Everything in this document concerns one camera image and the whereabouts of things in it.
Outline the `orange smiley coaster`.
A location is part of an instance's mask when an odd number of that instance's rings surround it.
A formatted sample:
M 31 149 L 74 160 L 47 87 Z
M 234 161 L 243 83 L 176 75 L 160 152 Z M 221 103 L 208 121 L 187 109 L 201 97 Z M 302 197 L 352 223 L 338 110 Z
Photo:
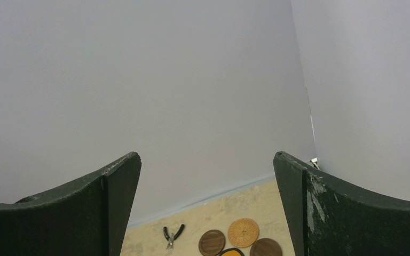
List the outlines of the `orange smiley coaster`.
M 221 251 L 218 256 L 245 256 L 244 253 L 236 247 Z

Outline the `dark brown wooden coaster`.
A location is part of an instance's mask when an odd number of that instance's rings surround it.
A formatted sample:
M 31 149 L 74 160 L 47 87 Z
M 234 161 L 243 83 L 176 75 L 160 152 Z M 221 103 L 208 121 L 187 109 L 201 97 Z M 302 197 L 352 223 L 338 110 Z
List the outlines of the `dark brown wooden coaster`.
M 258 239 L 249 252 L 250 256 L 283 256 L 283 251 L 278 242 L 271 238 Z

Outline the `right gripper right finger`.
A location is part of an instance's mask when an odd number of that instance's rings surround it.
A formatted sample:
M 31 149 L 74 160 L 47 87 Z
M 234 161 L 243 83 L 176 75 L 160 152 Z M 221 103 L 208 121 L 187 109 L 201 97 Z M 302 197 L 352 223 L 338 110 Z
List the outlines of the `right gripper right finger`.
M 273 167 L 296 255 L 410 255 L 410 201 L 358 187 L 284 151 Z

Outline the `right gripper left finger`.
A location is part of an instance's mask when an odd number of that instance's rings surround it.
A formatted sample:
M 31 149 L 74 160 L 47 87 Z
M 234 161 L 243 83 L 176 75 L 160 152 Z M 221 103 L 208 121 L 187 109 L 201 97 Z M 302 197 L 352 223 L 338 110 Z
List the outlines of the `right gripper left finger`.
M 130 152 L 61 186 L 0 203 L 0 255 L 120 255 L 141 172 Z

